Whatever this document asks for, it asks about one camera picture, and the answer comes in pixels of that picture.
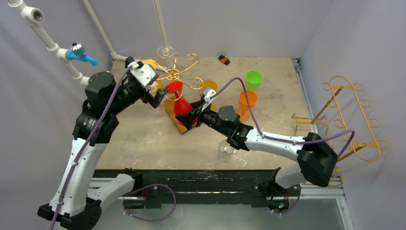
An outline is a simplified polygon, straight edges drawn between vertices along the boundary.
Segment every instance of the wooden base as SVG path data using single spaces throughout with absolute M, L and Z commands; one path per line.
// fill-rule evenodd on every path
M 168 114 L 168 116 L 172 119 L 173 123 L 178 128 L 179 132 L 182 134 L 185 134 L 188 131 L 188 129 L 185 126 L 181 125 L 180 122 L 175 118 L 175 112 L 173 111 L 173 106 L 175 105 L 175 101 L 171 101 L 171 100 L 164 101 L 165 111 Z

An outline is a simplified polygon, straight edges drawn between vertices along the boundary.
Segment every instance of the beige table surface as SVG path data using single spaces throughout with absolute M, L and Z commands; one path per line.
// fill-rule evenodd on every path
M 294 134 L 293 113 L 306 116 L 306 108 L 292 60 L 289 57 L 229 57 L 231 64 L 223 65 L 217 57 L 200 57 L 200 62 L 180 77 L 192 85 L 195 77 L 214 80 L 219 89 L 233 77 L 244 77 L 249 70 L 258 70 L 264 80 L 256 91 L 258 102 L 253 113 L 264 131 Z M 183 70 L 190 62 L 179 57 L 177 69 Z M 123 61 L 114 61 L 112 73 L 118 79 L 124 70 Z M 216 110 L 223 105 L 238 109 L 238 95 L 242 91 L 233 82 L 216 98 Z M 199 99 L 198 91 L 184 87 L 183 95 L 189 102 Z M 120 122 L 107 149 L 101 156 L 98 169 L 274 169 L 286 167 L 293 161 L 266 152 L 238 150 L 228 161 L 218 158 L 218 144 L 225 137 L 206 125 L 182 135 L 162 106 L 153 109 L 137 101 L 118 115 Z M 252 118 L 245 124 L 254 126 Z M 310 131 L 299 127 L 298 135 Z

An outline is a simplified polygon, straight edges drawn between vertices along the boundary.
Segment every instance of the green cup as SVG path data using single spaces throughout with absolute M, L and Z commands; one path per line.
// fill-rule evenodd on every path
M 251 70 L 245 75 L 245 88 L 247 90 L 255 91 L 259 88 L 263 79 L 264 77 L 260 72 Z

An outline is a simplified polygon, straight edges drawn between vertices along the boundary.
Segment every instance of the blue spout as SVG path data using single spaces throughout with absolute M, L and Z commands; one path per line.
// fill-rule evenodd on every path
M 80 42 L 72 43 L 70 50 L 71 51 L 68 51 L 66 53 L 66 58 L 68 60 L 87 61 L 87 62 L 91 63 L 93 66 L 97 66 L 98 62 L 96 61 L 96 59 L 94 59 L 86 54 L 85 47 L 82 46 L 82 44 Z

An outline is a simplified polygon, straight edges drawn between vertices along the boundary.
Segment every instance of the orange and black object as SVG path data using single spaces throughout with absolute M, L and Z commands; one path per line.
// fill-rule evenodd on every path
M 226 57 L 224 55 L 220 55 L 218 57 L 218 59 L 221 61 L 221 63 L 225 64 L 226 66 L 228 66 L 228 64 L 230 64 L 230 60 L 228 59 L 228 57 Z

